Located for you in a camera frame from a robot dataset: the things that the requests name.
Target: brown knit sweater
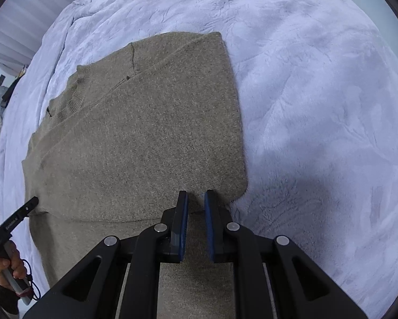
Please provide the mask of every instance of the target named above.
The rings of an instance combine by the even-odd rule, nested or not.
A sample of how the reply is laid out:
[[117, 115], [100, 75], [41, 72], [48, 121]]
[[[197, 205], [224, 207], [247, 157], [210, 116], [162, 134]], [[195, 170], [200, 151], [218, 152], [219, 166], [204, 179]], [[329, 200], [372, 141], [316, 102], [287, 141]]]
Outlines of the brown knit sweater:
[[162, 265], [159, 315], [232, 317], [230, 272], [207, 259], [201, 213], [207, 189], [229, 203], [247, 185], [219, 33], [166, 33], [79, 66], [32, 135], [23, 170], [26, 197], [39, 197], [30, 227], [51, 285], [102, 238], [138, 234], [187, 190], [196, 205], [186, 260]]

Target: bed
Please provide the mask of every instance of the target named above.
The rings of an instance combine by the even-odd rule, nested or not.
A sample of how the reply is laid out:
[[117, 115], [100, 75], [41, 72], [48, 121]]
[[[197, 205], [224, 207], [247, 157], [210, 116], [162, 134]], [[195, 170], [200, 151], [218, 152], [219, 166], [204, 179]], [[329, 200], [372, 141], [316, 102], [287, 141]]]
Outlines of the bed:
[[[290, 236], [381, 318], [398, 297], [398, 58], [351, 0], [73, 2], [4, 114], [0, 221], [23, 204], [28, 141], [76, 65], [170, 31], [219, 31], [226, 43], [249, 180], [232, 215]], [[27, 223], [13, 239], [46, 291]]]

